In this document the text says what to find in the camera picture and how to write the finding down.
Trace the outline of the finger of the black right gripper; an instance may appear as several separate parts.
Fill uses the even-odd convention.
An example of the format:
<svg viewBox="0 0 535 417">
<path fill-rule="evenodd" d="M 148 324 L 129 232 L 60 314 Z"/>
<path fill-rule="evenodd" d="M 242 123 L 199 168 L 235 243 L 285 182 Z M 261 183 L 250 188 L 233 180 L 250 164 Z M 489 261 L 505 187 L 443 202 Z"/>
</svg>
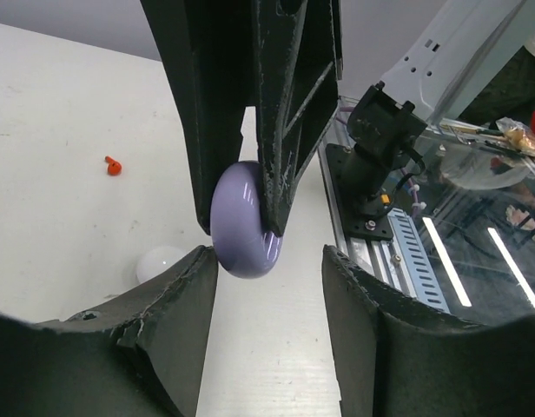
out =
<svg viewBox="0 0 535 417">
<path fill-rule="evenodd" d="M 252 101 L 249 1 L 144 1 L 182 122 L 196 218 L 210 231 L 213 193 L 236 162 Z"/>
<path fill-rule="evenodd" d="M 336 1 L 255 1 L 254 99 L 262 215 L 283 235 L 298 183 L 337 109 Z"/>
</svg>

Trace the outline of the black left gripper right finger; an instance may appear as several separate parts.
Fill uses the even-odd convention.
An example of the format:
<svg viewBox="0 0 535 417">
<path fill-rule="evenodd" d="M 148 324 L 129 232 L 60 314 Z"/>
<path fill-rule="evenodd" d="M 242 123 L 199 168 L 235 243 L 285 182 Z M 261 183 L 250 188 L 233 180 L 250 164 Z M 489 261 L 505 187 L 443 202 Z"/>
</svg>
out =
<svg viewBox="0 0 535 417">
<path fill-rule="evenodd" d="M 336 247 L 322 285 L 345 416 L 535 416 L 535 315 L 498 326 L 403 295 Z"/>
</svg>

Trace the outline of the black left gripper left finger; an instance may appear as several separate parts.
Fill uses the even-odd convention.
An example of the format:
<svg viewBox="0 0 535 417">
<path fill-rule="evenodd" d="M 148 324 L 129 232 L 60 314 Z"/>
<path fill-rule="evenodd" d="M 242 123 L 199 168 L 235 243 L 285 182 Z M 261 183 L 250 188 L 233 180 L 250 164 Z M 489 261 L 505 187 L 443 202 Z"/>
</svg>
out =
<svg viewBox="0 0 535 417">
<path fill-rule="evenodd" d="M 218 278 L 213 249 L 66 321 L 0 313 L 0 416 L 193 416 Z"/>
</svg>

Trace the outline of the white earbud charging case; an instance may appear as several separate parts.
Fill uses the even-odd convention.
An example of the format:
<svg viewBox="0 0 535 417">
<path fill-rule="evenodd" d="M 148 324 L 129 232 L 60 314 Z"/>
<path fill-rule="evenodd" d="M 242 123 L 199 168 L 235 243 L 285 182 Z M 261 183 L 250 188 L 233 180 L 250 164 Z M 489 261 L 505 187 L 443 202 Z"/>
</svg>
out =
<svg viewBox="0 0 535 417">
<path fill-rule="evenodd" d="M 175 265 L 186 253 L 173 246 L 160 246 L 142 255 L 135 266 L 135 277 L 143 284 Z"/>
</svg>

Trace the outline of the purple earbud charging case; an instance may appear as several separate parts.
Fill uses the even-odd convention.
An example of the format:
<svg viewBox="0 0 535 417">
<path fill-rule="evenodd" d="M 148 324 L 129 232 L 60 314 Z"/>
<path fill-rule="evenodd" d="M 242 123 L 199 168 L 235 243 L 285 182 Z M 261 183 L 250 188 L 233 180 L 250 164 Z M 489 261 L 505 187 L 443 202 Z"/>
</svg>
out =
<svg viewBox="0 0 535 417">
<path fill-rule="evenodd" d="M 260 278 L 278 261 L 283 239 L 261 217 L 261 167 L 256 161 L 231 165 L 218 181 L 210 209 L 216 257 L 231 275 Z"/>
</svg>

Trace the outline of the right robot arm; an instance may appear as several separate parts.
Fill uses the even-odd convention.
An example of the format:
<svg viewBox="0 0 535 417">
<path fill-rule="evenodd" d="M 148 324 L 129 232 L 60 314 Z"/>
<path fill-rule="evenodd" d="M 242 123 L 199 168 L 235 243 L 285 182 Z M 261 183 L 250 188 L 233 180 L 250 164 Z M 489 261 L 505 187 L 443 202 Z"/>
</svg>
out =
<svg viewBox="0 0 535 417">
<path fill-rule="evenodd" d="M 182 122 L 197 221 L 241 152 L 254 107 L 261 219 L 282 235 L 295 190 L 338 105 L 335 1 L 145 1 L 142 8 Z M 382 78 L 384 92 L 439 119 L 493 50 L 535 30 L 535 1 L 449 1 Z"/>
</svg>

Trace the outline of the orange earbud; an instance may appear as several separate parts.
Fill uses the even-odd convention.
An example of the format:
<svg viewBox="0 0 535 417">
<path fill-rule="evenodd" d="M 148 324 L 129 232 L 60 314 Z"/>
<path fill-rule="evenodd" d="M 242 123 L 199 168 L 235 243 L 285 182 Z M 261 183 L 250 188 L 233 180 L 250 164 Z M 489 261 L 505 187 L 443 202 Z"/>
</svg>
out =
<svg viewBox="0 0 535 417">
<path fill-rule="evenodd" d="M 105 156 L 104 161 L 107 163 L 107 173 L 110 176 L 118 176 L 122 173 L 122 165 L 110 156 Z"/>
</svg>

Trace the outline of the clutter under glass table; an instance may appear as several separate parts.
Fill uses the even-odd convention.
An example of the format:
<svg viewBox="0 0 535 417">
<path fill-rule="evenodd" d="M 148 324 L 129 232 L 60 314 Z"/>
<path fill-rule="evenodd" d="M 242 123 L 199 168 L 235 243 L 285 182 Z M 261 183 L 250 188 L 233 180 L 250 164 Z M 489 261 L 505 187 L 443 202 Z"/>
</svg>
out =
<svg viewBox="0 0 535 417">
<path fill-rule="evenodd" d="M 534 113 L 535 47 L 526 43 L 462 111 L 459 120 L 496 129 L 497 120 L 510 118 L 530 127 Z M 514 210 L 507 218 L 514 224 L 523 222 L 529 230 L 535 229 L 535 195 L 524 184 L 530 170 L 523 163 L 486 152 L 473 153 L 463 146 L 447 150 L 438 171 L 433 180 L 445 192 L 509 192 L 526 210 Z"/>
</svg>

